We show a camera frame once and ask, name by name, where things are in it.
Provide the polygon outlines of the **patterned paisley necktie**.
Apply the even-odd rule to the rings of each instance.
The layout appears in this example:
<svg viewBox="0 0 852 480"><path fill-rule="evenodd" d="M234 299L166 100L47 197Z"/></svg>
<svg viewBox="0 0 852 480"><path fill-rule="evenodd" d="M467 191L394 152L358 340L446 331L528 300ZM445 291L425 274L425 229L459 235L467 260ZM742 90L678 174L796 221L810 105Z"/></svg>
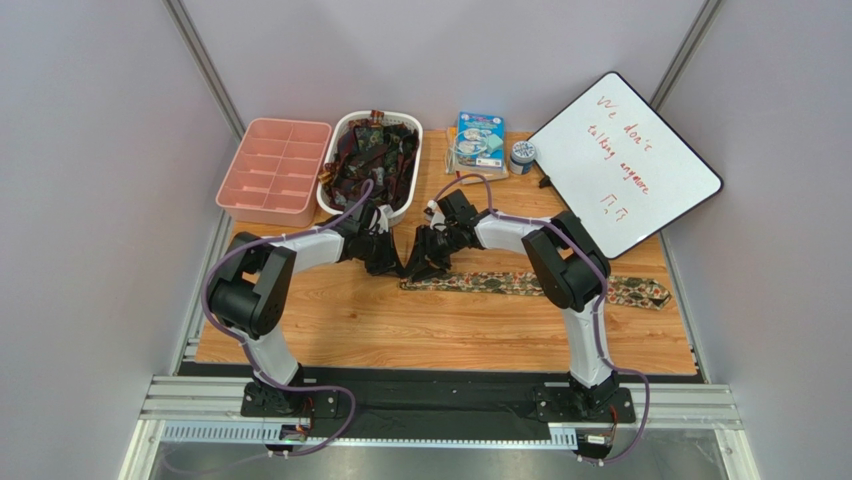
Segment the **patterned paisley necktie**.
<svg viewBox="0 0 852 480"><path fill-rule="evenodd" d="M518 296L543 296L544 291L533 272L446 273L426 280L401 279L405 291L447 291L493 293ZM651 278L617 276L608 278L608 304L660 311L674 298L660 282Z"/></svg>

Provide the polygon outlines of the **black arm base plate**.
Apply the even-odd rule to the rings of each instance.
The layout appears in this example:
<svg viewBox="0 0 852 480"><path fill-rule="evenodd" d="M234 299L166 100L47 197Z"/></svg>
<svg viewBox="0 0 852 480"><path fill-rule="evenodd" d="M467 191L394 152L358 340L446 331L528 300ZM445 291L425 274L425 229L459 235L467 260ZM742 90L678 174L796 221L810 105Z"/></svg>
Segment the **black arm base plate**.
<svg viewBox="0 0 852 480"><path fill-rule="evenodd" d="M602 408L583 410L565 373L303 369L314 391L293 413L249 404L247 365L189 363L179 373L234 381L239 420L301 416L313 420L314 434L343 427L347 439L525 442L548 439L552 423L637 427L646 417L648 388L636 375L621 377Z"/></svg>

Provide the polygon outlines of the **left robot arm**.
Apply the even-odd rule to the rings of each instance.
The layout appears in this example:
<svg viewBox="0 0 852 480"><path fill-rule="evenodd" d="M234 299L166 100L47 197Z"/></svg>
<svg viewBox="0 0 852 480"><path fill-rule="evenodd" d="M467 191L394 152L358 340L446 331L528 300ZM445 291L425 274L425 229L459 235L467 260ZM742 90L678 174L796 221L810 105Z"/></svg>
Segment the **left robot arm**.
<svg viewBox="0 0 852 480"><path fill-rule="evenodd" d="M278 237L238 234L209 274L203 308L215 328L236 339L253 370L249 404L283 413L301 408L313 393L279 322L292 277L305 270L360 260L370 275L398 275L390 209L371 201L308 230Z"/></svg>

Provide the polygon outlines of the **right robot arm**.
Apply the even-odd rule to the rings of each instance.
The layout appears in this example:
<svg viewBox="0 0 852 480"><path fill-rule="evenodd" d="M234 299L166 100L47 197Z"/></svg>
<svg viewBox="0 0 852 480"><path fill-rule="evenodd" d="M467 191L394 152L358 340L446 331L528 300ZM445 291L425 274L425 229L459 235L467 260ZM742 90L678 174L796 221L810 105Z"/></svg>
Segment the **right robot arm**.
<svg viewBox="0 0 852 480"><path fill-rule="evenodd" d="M426 214L430 222L416 230L404 277L440 276L464 249L526 255L545 296L562 313L575 402L583 410L602 408L618 388L602 327L610 266L580 219L568 211L550 219L479 211L459 190L431 202Z"/></svg>

